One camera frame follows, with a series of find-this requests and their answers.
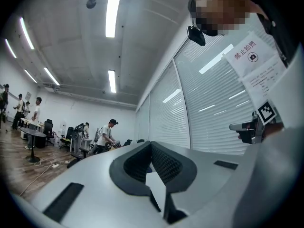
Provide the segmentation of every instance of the black shirt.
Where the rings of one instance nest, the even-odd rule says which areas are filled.
[[[265,32],[272,35],[279,52],[291,62],[300,42],[300,23],[302,21],[302,6],[300,0],[251,0],[259,5],[269,20],[263,15],[258,17]]]

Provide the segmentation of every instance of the cable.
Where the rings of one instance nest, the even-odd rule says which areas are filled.
[[[44,172],[42,172],[42,174],[45,173],[50,167],[51,167],[51,165],[50,165]],[[33,181],[32,181],[32,182],[23,190],[23,192],[22,192],[19,196],[21,197],[21,195],[26,191],[26,189],[28,189],[29,186],[32,185],[32,184],[34,183],[34,181],[36,181],[39,177],[41,177],[42,174],[40,174],[40,176],[38,176],[35,180],[33,180]]]
[[[67,164],[65,161],[60,161],[60,160],[56,159],[55,154],[49,153],[48,155],[53,156],[53,158],[51,158],[51,159],[41,159],[39,162],[37,162],[37,163],[39,163],[38,165],[37,165],[37,163],[34,164],[35,166],[40,166],[40,165],[42,165],[42,166],[44,166],[44,167],[47,167],[47,169],[46,169],[44,172],[42,172],[35,180],[33,180],[33,181],[32,181],[32,182],[23,190],[23,192],[19,195],[20,197],[21,197],[21,195],[29,188],[29,186],[32,185],[39,177],[41,177],[41,176],[42,176],[42,175],[43,175],[51,166],[53,166],[53,164],[55,164],[56,162],[59,162],[59,165],[60,165],[60,164]],[[45,165],[41,164],[43,161],[49,161],[49,162],[50,162],[50,165],[49,165],[49,166],[45,166]]]

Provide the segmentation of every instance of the office chair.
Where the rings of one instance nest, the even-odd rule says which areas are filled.
[[[46,140],[46,143],[52,143],[50,141],[50,139],[53,139],[54,138],[54,133],[55,132],[52,132],[52,129],[53,129],[53,124],[50,123],[50,122],[47,122],[45,121],[44,122],[44,131],[43,133],[47,136],[47,140]]]
[[[66,138],[62,137],[62,138],[60,139],[60,141],[61,141],[62,143],[64,143],[65,145],[62,145],[59,149],[61,149],[62,147],[70,147],[73,130],[74,130],[74,127],[69,127],[69,128],[67,129]]]

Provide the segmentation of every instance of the paper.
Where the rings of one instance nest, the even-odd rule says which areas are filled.
[[[275,54],[259,68],[241,79],[255,109],[258,109],[267,100],[269,89],[285,70],[279,55]]]
[[[276,112],[268,101],[264,102],[263,105],[258,108],[257,114],[259,115],[264,126],[276,117]]]
[[[251,32],[224,57],[243,78],[260,67],[276,53],[261,38]]]

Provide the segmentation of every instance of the table leg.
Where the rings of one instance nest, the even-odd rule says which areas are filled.
[[[31,155],[25,157],[25,159],[30,163],[37,163],[40,161],[40,158],[34,155],[34,136],[32,135],[32,153]]]

